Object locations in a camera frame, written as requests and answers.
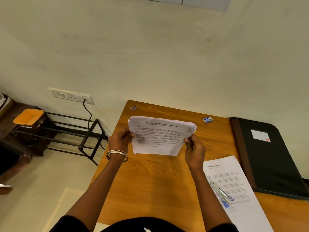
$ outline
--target hand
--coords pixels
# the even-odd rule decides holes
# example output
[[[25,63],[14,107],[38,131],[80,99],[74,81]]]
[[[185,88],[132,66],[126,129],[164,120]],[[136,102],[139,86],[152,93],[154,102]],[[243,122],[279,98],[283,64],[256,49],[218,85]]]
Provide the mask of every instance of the hand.
[[[197,136],[192,134],[189,138],[184,139],[187,149],[184,156],[190,171],[203,172],[203,163],[206,147],[199,141]]]
[[[130,133],[129,128],[121,128],[113,133],[112,136],[108,138],[108,146],[110,150],[119,150],[123,151],[126,154],[128,153],[129,147],[128,144],[132,142],[132,138],[135,137],[134,133]],[[122,159],[124,156],[117,153],[110,154],[110,160],[112,159]]]

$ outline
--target stack of paper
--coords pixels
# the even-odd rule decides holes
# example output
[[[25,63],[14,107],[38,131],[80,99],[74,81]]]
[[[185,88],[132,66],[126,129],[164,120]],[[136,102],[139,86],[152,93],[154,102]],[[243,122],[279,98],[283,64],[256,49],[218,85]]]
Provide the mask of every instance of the stack of paper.
[[[239,232],[273,232],[235,156],[205,161],[204,173],[209,182],[215,182],[234,199],[230,207],[222,207]]]
[[[132,116],[128,123],[130,132],[135,133],[132,140],[134,154],[177,156],[184,138],[197,129],[191,122],[145,116]]]

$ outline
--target black folder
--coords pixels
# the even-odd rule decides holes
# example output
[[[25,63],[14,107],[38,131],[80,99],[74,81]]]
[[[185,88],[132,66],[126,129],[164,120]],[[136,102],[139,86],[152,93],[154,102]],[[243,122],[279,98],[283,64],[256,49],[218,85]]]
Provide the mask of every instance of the black folder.
[[[253,191],[309,199],[308,187],[275,126],[236,117],[230,117],[230,122]]]

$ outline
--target orange container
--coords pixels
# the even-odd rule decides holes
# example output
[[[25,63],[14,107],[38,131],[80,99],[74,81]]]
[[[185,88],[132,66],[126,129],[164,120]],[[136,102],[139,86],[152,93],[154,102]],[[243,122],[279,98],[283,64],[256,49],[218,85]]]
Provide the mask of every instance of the orange container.
[[[40,119],[43,114],[43,110],[28,108],[19,114],[19,116],[16,117],[13,122],[22,126],[32,126],[35,124],[35,122],[38,121],[38,119]]]

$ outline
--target metal rack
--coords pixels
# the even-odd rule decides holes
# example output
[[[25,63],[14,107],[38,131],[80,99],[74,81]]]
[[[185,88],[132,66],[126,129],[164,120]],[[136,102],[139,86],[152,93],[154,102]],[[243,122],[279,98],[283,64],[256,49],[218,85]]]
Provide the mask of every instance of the metal rack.
[[[73,155],[78,155],[78,156],[85,156],[89,160],[91,160],[95,165],[98,166],[98,164],[93,160],[93,157],[95,156],[95,153],[98,150],[98,147],[99,147],[101,141],[108,139],[108,137],[105,135],[105,132],[104,132],[104,130],[103,130],[103,128],[102,128],[102,126],[101,126],[101,124],[100,124],[98,119],[87,120],[87,119],[83,119],[83,118],[67,116],[67,115],[61,115],[61,114],[51,113],[51,112],[44,112],[44,113],[45,114],[49,114],[49,115],[62,116],[62,117],[67,117],[67,118],[71,118],[71,119],[87,121],[87,122],[91,122],[92,125],[91,125],[90,128],[88,128],[88,127],[83,127],[83,126],[79,126],[79,125],[73,125],[73,124],[53,121],[53,120],[50,119],[50,121],[52,123],[55,123],[55,124],[67,125],[67,126],[71,126],[71,127],[80,128],[80,129],[86,129],[87,131],[83,131],[83,130],[81,131],[81,130],[77,130],[77,129],[70,129],[70,128],[65,128],[65,127],[57,126],[57,125],[53,125],[52,127],[44,127],[44,125],[43,125],[41,127],[43,129],[46,129],[46,130],[51,130],[51,131],[56,131],[56,132],[59,132],[59,133],[65,133],[65,134],[70,134],[70,135],[82,137],[83,140],[81,141],[81,143],[79,145],[78,144],[74,144],[74,143],[70,143],[70,142],[58,141],[58,140],[55,140],[54,138],[44,137],[44,136],[41,136],[41,135],[31,134],[31,133],[28,133],[28,132],[25,132],[25,131],[18,130],[18,128],[13,130],[12,133],[14,133],[14,132],[23,133],[23,134],[34,136],[34,137],[39,138],[39,139],[49,140],[51,142],[56,142],[56,143],[76,146],[76,147],[78,147],[78,150],[81,153],[69,152],[69,151],[59,150],[59,149],[49,148],[49,147],[46,147],[45,149],[59,151],[59,152],[65,152],[65,153],[69,153],[69,154],[73,154]],[[94,128],[95,128],[95,126],[97,124],[99,125],[99,127],[101,129],[101,134],[93,132],[93,130],[94,130]],[[95,147],[85,146],[85,144],[86,144],[86,142],[87,142],[89,137],[94,137],[94,138],[98,139],[98,142],[96,143]],[[91,155],[88,155],[86,152],[84,152],[84,148],[92,149],[93,151],[92,151]]]

